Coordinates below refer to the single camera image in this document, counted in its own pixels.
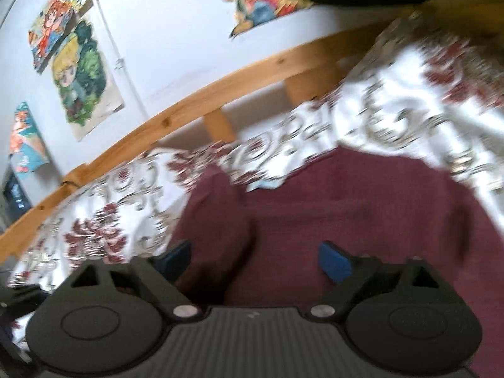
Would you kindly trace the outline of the maroon small garment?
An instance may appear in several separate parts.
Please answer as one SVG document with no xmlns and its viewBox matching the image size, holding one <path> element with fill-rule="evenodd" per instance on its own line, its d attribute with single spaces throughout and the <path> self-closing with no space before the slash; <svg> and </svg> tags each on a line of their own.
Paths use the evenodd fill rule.
<svg viewBox="0 0 504 378">
<path fill-rule="evenodd" d="M 177 288 L 202 307 L 312 305 L 331 287 L 323 241 L 385 262 L 420 256 L 483 326 L 473 368 L 503 374 L 501 234 L 470 189 L 422 161 L 339 147 L 251 192 L 211 165 L 173 239 L 191 243 Z"/>
</svg>

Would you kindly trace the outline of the dark monitor screen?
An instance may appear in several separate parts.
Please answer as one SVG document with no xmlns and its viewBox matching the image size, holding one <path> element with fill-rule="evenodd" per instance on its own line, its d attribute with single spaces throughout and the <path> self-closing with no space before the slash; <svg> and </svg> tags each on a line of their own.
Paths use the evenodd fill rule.
<svg viewBox="0 0 504 378">
<path fill-rule="evenodd" d="M 17 176 L 11 167 L 5 171 L 1 181 L 1 218 L 10 227 L 32 208 Z"/>
</svg>

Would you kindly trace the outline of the teal orange poster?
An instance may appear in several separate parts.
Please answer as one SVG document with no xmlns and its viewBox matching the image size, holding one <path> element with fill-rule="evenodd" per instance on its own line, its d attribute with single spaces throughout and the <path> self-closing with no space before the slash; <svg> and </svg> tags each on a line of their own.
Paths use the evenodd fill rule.
<svg viewBox="0 0 504 378">
<path fill-rule="evenodd" d="M 14 172 L 21 176 L 36 172 L 50 162 L 43 138 L 25 101 L 14 112 L 9 157 Z"/>
</svg>

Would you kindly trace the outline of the green yellow cartoon poster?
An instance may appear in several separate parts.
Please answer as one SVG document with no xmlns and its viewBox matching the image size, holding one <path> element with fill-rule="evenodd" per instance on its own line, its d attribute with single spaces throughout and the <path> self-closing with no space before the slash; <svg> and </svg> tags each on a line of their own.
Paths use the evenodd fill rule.
<svg viewBox="0 0 504 378">
<path fill-rule="evenodd" d="M 61 42 L 52 60 L 51 73 L 67 123 L 79 142 L 124 107 L 87 20 L 81 19 Z"/>
</svg>

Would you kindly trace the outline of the white floral bedspread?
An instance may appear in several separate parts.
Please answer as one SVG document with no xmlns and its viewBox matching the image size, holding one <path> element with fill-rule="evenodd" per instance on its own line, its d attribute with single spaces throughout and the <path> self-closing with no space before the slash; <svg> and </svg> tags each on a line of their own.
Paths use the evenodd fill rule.
<svg viewBox="0 0 504 378">
<path fill-rule="evenodd" d="M 333 91 L 271 128 L 196 150 L 151 148 L 75 192 L 45 220 L 8 285 L 52 291 L 87 259 L 163 253 L 208 166 L 249 192 L 277 189 L 339 147 L 447 173 L 503 241 L 503 69 L 464 37 L 398 20 Z"/>
</svg>

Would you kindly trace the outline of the orange anime poster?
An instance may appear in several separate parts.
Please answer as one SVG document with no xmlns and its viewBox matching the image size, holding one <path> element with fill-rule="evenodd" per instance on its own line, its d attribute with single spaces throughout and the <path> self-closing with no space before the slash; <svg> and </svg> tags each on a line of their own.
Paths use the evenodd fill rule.
<svg viewBox="0 0 504 378">
<path fill-rule="evenodd" d="M 74 14 L 71 0 L 48 0 L 28 30 L 33 67 L 38 72 L 64 35 Z"/>
</svg>

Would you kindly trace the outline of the wooden bed frame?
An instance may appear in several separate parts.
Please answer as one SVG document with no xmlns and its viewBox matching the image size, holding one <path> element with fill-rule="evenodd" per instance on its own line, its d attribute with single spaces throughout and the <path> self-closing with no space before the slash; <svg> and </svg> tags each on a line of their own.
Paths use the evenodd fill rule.
<svg viewBox="0 0 504 378">
<path fill-rule="evenodd" d="M 432 0 L 422 8 L 461 30 L 481 32 L 488 38 L 503 32 L 503 0 Z M 43 221 L 77 189 L 154 148 L 164 137 L 194 120 L 203 119 L 213 141 L 231 142 L 236 135 L 221 111 L 224 105 L 278 82 L 286 83 L 289 98 L 295 104 L 327 93 L 344 76 L 338 61 L 368 50 L 388 24 L 386 20 L 374 20 L 369 25 L 353 26 L 286 49 L 231 72 L 175 102 L 89 164 L 69 172 L 57 190 L 1 236 L 1 258 L 21 256 Z"/>
</svg>

